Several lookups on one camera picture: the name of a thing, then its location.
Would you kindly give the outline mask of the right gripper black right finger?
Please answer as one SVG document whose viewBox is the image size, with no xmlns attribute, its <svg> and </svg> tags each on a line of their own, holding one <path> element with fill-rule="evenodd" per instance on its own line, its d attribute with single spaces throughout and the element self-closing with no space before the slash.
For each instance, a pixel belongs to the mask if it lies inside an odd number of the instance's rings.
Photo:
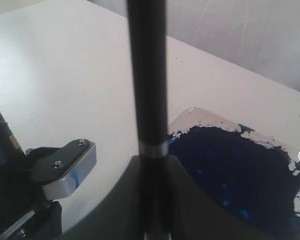
<svg viewBox="0 0 300 240">
<path fill-rule="evenodd" d="M 218 206 L 170 155 L 165 160 L 171 187 L 173 240 L 254 240 L 255 230 Z"/>
</svg>

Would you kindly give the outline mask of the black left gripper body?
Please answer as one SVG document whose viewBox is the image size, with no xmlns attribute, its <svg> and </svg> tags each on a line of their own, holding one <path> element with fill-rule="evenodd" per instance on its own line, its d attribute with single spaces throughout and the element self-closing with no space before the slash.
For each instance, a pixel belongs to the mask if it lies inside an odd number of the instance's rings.
<svg viewBox="0 0 300 240">
<path fill-rule="evenodd" d="M 0 240 L 54 240 L 62 235 L 59 202 L 32 181 L 27 156 L 0 113 Z"/>
</svg>

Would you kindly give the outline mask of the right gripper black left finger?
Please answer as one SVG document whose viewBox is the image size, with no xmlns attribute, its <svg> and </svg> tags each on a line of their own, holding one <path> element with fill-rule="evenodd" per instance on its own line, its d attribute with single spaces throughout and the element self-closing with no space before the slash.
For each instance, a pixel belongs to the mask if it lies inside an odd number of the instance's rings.
<svg viewBox="0 0 300 240">
<path fill-rule="evenodd" d="M 143 240 L 140 212 L 141 161 L 133 156 L 107 196 L 62 240 Z"/>
</svg>

